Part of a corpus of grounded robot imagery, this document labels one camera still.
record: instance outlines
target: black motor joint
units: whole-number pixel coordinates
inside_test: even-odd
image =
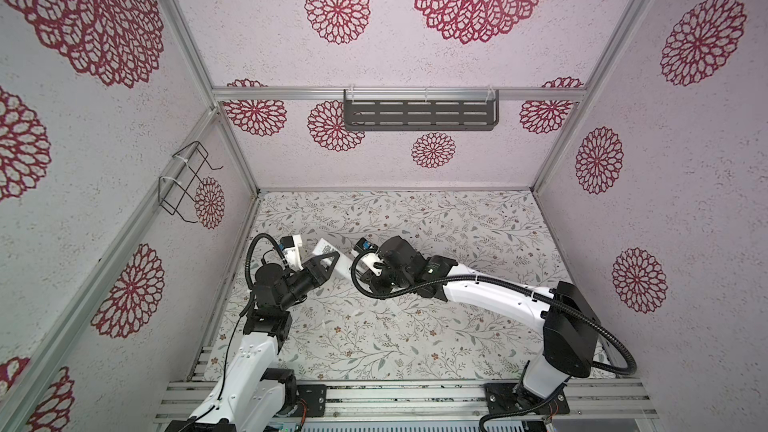
[[[328,267],[322,264],[322,260],[326,258],[331,259]],[[256,306],[287,310],[300,302],[311,290],[325,284],[338,260],[338,252],[317,255],[304,262],[303,268],[298,272],[284,268],[281,264],[262,265],[254,276]]]
[[[373,245],[368,248],[361,248],[358,252],[375,247]],[[435,278],[445,277],[451,268],[458,265],[458,262],[452,258],[441,255],[433,255],[429,260],[425,259],[420,252],[399,235],[388,239],[381,247],[378,247],[376,252],[383,260],[381,273],[377,275],[373,272],[367,272],[362,276],[362,280],[368,283],[371,292],[375,294],[388,294],[395,287],[410,287]],[[416,292],[424,298],[434,297],[444,302],[447,301],[441,285],[422,287]]]

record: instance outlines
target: white wall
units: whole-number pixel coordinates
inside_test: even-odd
[[[669,431],[765,429],[767,4],[656,0],[539,196],[571,274],[634,353]],[[667,43],[703,50],[711,75],[665,74]],[[605,163],[622,166],[594,194],[577,157],[581,147],[600,156],[582,141],[602,127],[623,153]],[[636,249],[655,268],[625,259],[647,258]]]
[[[52,159],[35,188],[0,200],[4,363],[32,354],[205,106],[170,34],[129,89],[75,72],[4,2],[0,24],[0,87],[36,111]]]
[[[346,12],[316,20],[318,7],[333,9],[333,1],[179,3],[217,86],[502,87],[543,86],[561,77],[586,81],[628,2],[442,0],[462,14],[474,13],[463,19],[456,15],[448,21],[454,26],[493,29],[489,36],[462,40],[432,24],[417,7],[422,0],[352,0],[350,10],[361,7],[350,12],[360,14],[354,20],[342,16]],[[520,18],[531,4],[530,17]],[[484,20],[487,10],[498,14]],[[517,19],[511,28],[499,25]],[[339,24],[335,31],[328,25],[332,22]],[[344,40],[329,42],[318,28]],[[412,149],[425,133],[368,132],[353,148],[329,150],[308,128],[318,102],[278,102],[245,102],[230,114],[238,125],[242,116],[262,124],[245,125],[236,133],[260,186],[267,189],[528,187],[558,134],[526,130],[522,103],[503,102],[493,132],[445,134],[452,145],[442,150],[450,160],[424,168],[412,158]],[[341,122],[340,107],[334,117]],[[327,118],[322,122],[327,131],[333,128]]]
[[[180,216],[159,211],[140,243],[155,250],[161,261],[161,298],[153,301],[149,296],[135,295],[139,307],[156,303],[157,310],[127,337],[101,334],[93,325],[83,333],[64,362],[74,380],[67,431],[145,430],[168,382],[185,380],[197,360],[216,290],[229,273],[226,261],[250,204],[250,193],[230,160],[219,130],[212,130],[201,141],[210,153],[211,164],[224,166],[221,170],[211,171],[206,166],[200,170],[200,177],[212,177],[220,185],[224,215],[217,226],[206,228],[202,222],[186,223]],[[189,173],[180,178],[184,184],[189,180]],[[198,184],[194,181],[190,188],[192,196]],[[182,201],[181,212],[188,220],[198,220],[188,198]],[[103,317],[97,314],[94,322],[99,319]]]

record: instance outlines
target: leaf pattern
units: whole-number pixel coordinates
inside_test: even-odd
[[[515,282],[570,280],[529,192],[273,192],[262,199],[251,237],[260,232],[302,234],[308,252],[320,238],[347,252],[360,237],[382,244],[401,235],[425,257],[442,254]],[[254,264],[267,250],[262,241]],[[247,300],[240,272],[206,380],[221,376],[226,343]],[[539,334],[485,309],[414,294],[375,301],[335,275],[291,313],[279,362],[300,380],[510,379],[542,347]],[[234,344],[242,328],[235,334]]]

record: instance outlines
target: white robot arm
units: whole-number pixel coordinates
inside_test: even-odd
[[[283,265],[263,260],[251,281],[250,256],[260,238],[272,242]],[[636,370],[629,351],[600,326],[572,284],[560,282],[556,288],[546,288],[506,282],[450,258],[435,255],[425,259],[399,236],[381,247],[361,238],[352,250],[354,260],[321,239],[312,258],[301,263],[301,245],[298,235],[283,237],[279,245],[268,235],[256,236],[246,256],[251,297],[240,314],[247,315],[247,321],[235,359],[230,368],[225,366],[222,379],[206,401],[188,420],[172,422],[167,432],[263,432],[276,414],[294,411],[297,400],[293,372],[271,369],[270,365],[290,330],[291,318],[286,310],[302,301],[308,291],[321,286],[332,272],[351,280],[360,293],[370,298],[417,293],[425,298],[472,304],[521,322],[543,336],[542,351],[528,363],[522,379],[505,398],[511,411],[486,415],[481,420],[483,431],[487,420],[546,410],[570,377],[588,377],[592,367],[617,374]],[[624,356],[626,368],[592,361],[598,334]]]

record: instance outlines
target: wallpaper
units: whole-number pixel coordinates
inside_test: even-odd
[[[766,4],[656,0],[538,197],[666,430],[764,428]]]
[[[2,396],[205,106],[156,0],[0,0],[0,36]]]
[[[217,85],[582,79],[629,0],[178,0]]]
[[[360,237],[382,244],[400,235],[426,257],[444,254],[516,282],[568,281],[529,192],[273,192],[264,196],[251,236],[261,232],[276,238],[300,233],[309,250],[325,238],[342,251]],[[255,264],[268,250],[256,247]],[[207,380],[221,376],[226,345],[247,299],[241,272]],[[374,301],[335,275],[291,313],[279,361],[300,380],[517,378],[542,347],[541,336],[485,309],[415,294]],[[234,344],[242,331],[241,322]],[[599,348],[596,357],[605,359]],[[594,375],[606,376],[600,370]]]
[[[224,204],[218,223],[206,226],[208,216],[195,210],[208,202],[189,197],[182,216],[159,211],[35,409],[30,431],[146,430],[168,382],[189,373],[250,204],[218,127],[202,142],[218,169],[201,168],[204,181],[187,171],[180,181],[192,180],[191,190],[215,181],[223,202],[214,203]]]
[[[503,101],[490,132],[350,132],[338,101],[241,100],[224,110],[266,190],[527,188],[572,105]]]

